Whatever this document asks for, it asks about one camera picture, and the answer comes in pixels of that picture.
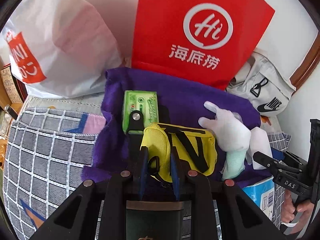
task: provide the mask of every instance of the nike logo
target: nike logo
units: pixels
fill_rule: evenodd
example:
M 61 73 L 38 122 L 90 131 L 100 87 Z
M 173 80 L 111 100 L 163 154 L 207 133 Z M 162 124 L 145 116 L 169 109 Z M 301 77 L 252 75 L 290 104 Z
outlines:
M 277 111 L 278 110 L 277 108 L 281 105 L 282 105 L 282 102 L 275 97 L 269 103 L 258 106 L 257 110 L 261 113 Z

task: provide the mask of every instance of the purple cloth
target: purple cloth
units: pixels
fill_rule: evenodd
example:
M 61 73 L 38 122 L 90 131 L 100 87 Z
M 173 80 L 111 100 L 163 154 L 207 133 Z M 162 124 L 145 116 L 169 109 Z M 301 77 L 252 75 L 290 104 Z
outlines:
M 215 117 L 214 113 L 203 106 L 205 101 L 211 101 L 222 109 L 239 113 L 244 125 L 250 130 L 260 127 L 260 114 L 247 99 L 198 82 L 125 67 L 108 70 L 106 78 L 106 92 L 101 111 L 107 122 L 93 149 L 92 167 L 84 166 L 83 168 L 83 180 L 93 179 L 98 182 L 109 179 L 112 173 L 120 172 L 127 167 L 128 140 L 122 131 L 122 106 L 126 90 L 156 91 L 158 105 L 167 107 L 173 125 L 201 128 L 198 124 L 200 117 L 205 116 L 210 119 Z M 220 171 L 223 168 L 226 153 L 218 146 L 217 152 L 218 159 L 211 176 L 220 181 Z M 235 181 L 240 182 L 241 187 L 250 185 L 254 173 L 263 179 L 266 178 L 261 171 L 254 171 L 252 165 L 249 167 L 246 165 L 246 169 Z M 261 180 L 258 176 L 256 177 L 254 182 Z

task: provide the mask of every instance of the barcode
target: barcode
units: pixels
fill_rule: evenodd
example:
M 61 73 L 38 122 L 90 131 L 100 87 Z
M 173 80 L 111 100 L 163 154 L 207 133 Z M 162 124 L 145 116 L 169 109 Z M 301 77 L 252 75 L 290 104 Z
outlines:
M 273 191 L 269 193 L 268 195 L 268 207 L 271 207 L 273 204 Z

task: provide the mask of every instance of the human hand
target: human hand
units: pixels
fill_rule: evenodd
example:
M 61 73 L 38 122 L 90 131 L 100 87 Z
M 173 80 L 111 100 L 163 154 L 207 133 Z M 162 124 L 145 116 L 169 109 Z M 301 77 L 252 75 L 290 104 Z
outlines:
M 294 211 L 296 210 L 292 203 L 291 192 L 289 190 L 285 190 L 284 192 L 285 200 L 281 205 L 281 221 L 284 223 L 289 223 L 294 219 Z M 291 234 L 300 232 L 304 226 L 307 224 L 309 217 L 312 214 L 313 207 L 315 205 L 310 202 L 310 200 L 306 200 L 300 203 L 297 206 L 298 212 L 303 212 L 298 223 L 292 228 Z
M 206 101 L 204 107 L 216 113 L 216 119 L 199 119 L 199 125 L 211 130 L 217 138 L 219 147 L 225 152 L 242 151 L 249 148 L 251 132 L 238 119 L 239 114 L 220 109 L 214 103 Z

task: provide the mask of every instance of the white circle logo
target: white circle logo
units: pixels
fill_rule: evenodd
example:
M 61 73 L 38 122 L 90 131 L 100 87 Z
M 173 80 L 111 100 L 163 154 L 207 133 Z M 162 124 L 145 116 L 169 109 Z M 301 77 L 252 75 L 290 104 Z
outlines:
M 223 28 L 223 24 L 220 22 L 220 19 L 215 19 L 215 14 L 212 13 L 211 15 L 209 15 L 206 19 L 203 20 L 203 22 L 201 23 L 196 23 L 195 24 L 195 33 L 194 35 L 196 37 L 199 36 L 200 32 L 202 30 L 206 30 L 204 33 L 204 38 L 207 38 L 209 36 L 209 34 L 212 33 L 211 36 L 209 36 L 208 38 L 212 38 L 212 43 L 211 45 L 204 45 L 203 42 L 198 41 L 192 34 L 190 31 L 190 23 L 192 21 L 192 18 L 200 11 L 203 10 L 214 10 L 216 12 L 218 12 L 219 14 L 221 14 L 225 19 L 223 19 L 225 22 L 228 23 L 228 32 L 227 34 L 220 39 L 219 33 L 221 32 L 222 28 Z M 220 7 L 219 5 L 213 4 L 213 3 L 201 3 L 198 4 L 194 7 L 192 7 L 186 14 L 186 16 L 184 17 L 183 20 L 183 30 L 184 33 L 187 37 L 187 39 L 195 46 L 197 46 L 198 48 L 201 49 L 217 49 L 222 47 L 223 45 L 225 45 L 231 38 L 232 33 L 233 33 L 233 23 L 232 23 L 232 19 L 230 17 L 230 15 L 228 14 L 228 12 L 223 9 L 222 7 Z

